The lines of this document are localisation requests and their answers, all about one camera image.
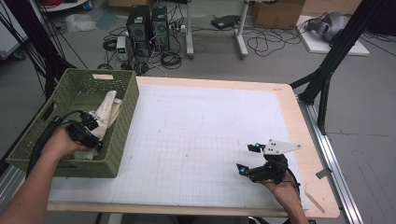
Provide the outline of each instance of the wicker basket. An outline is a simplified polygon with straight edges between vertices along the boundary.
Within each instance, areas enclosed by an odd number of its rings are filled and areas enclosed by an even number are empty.
[[[104,147],[93,161],[63,158],[55,176],[67,177],[116,177],[124,150],[134,109],[139,96],[133,72],[68,69],[55,92],[45,103],[34,121],[13,148],[7,162],[26,171],[32,148],[54,116],[62,117],[73,110],[95,111],[108,91],[117,91],[122,100],[119,116],[107,129]]]

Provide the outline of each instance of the human arm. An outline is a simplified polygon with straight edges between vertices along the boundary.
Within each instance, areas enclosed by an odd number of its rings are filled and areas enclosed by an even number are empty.
[[[297,191],[290,181],[289,175],[285,175],[283,182],[278,185],[276,185],[274,181],[264,181],[262,184],[274,194],[276,200],[285,209],[285,212],[289,215],[290,223],[308,223],[308,219],[300,205],[300,199],[297,195]]]
[[[77,150],[88,148],[72,141],[65,129],[55,131],[32,172],[0,215],[0,223],[44,223],[56,166],[62,157]]]

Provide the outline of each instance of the person's left hand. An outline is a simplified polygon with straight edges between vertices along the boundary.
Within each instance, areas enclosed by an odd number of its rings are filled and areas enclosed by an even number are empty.
[[[50,155],[56,160],[73,154],[78,150],[90,150],[90,148],[74,142],[64,128],[57,129],[46,145],[44,145],[41,156]]]

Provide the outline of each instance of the white cloth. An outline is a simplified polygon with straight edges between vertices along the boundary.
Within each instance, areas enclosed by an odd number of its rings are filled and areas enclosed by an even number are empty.
[[[96,110],[96,115],[99,117],[98,127],[91,131],[93,135],[102,140],[105,137],[106,130],[113,124],[119,114],[122,100],[116,98],[116,91],[109,91],[106,94],[105,100],[100,104]],[[97,156],[97,149],[90,151],[77,151],[74,153],[75,160],[93,160]]]

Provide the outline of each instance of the concrete floor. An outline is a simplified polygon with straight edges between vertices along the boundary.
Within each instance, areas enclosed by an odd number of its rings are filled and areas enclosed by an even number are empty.
[[[92,11],[94,20],[101,12]],[[202,19],[193,20],[193,24]],[[103,37],[109,31],[125,25],[118,19],[109,30],[94,30],[65,34],[70,45],[90,69],[104,61]],[[245,35],[247,40],[255,35]],[[231,32],[196,32],[193,34],[196,54],[185,57],[177,70],[165,69],[168,77],[239,80],[253,82],[291,83],[314,72],[326,55],[308,53],[304,44],[287,45],[282,50],[262,58],[249,49],[249,56],[240,60]],[[371,39],[382,48],[396,54],[396,42]],[[364,40],[369,57],[347,56],[332,79],[326,130],[332,148],[343,170],[346,182],[365,223],[392,223],[396,220],[396,61]],[[67,60],[83,68],[77,57],[64,45]],[[163,77],[158,68],[147,76]],[[0,156],[11,146],[22,129],[44,103],[44,97],[29,60],[0,61]],[[46,223],[94,223],[95,213],[50,212]],[[272,223],[280,223],[277,218]],[[318,223],[347,223],[344,215],[337,219],[317,219]]]

